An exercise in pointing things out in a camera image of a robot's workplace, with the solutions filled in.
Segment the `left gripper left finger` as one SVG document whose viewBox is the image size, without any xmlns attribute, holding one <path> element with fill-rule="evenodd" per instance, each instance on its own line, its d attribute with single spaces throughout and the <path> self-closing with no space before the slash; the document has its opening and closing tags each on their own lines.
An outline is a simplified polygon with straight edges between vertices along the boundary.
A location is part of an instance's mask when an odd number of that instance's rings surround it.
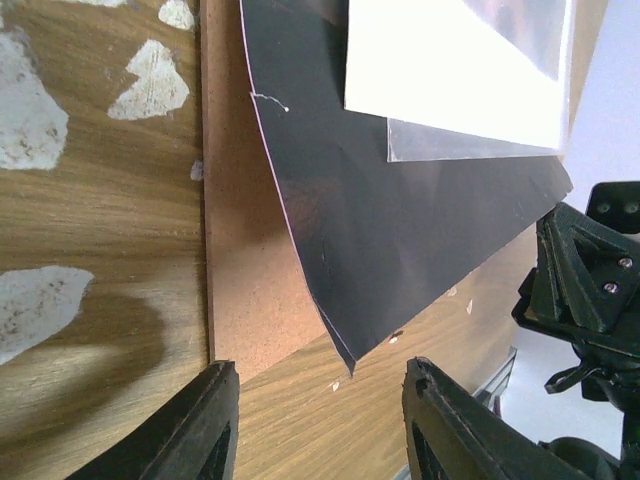
<svg viewBox="0 0 640 480">
<path fill-rule="evenodd" d="M 231 479 L 239 428 L 239 376 L 215 361 L 129 435 L 71 479 Z"/>
</svg>

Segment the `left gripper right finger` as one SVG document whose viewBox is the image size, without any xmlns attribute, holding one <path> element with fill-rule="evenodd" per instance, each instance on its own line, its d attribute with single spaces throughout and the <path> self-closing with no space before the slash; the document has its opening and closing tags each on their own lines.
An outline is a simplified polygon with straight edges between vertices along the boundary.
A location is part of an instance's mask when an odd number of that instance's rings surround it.
<svg viewBox="0 0 640 480">
<path fill-rule="evenodd" d="M 578 479 L 426 358 L 407 362 L 402 407 L 413 479 Z"/>
</svg>

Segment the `sunset landscape photo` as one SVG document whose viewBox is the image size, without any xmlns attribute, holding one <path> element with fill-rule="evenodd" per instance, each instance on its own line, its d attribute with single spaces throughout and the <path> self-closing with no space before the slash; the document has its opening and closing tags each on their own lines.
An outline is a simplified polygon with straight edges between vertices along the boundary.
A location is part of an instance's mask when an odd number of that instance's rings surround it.
<svg viewBox="0 0 640 480">
<path fill-rule="evenodd" d="M 312 301 L 348 369 L 570 191 L 553 157 L 387 161 L 346 111 L 347 5 L 244 1 L 251 98 Z"/>
</svg>

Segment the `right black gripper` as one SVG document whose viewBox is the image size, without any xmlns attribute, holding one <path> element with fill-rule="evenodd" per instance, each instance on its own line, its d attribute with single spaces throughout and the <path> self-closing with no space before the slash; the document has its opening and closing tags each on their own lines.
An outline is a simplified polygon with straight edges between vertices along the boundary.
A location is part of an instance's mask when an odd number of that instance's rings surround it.
<svg viewBox="0 0 640 480">
<path fill-rule="evenodd" d="M 579 363 L 550 394 L 639 411 L 639 184 L 601 182 L 586 211 L 560 203 L 536 224 L 537 264 L 512 311 L 516 323 L 571 344 Z"/>
</svg>

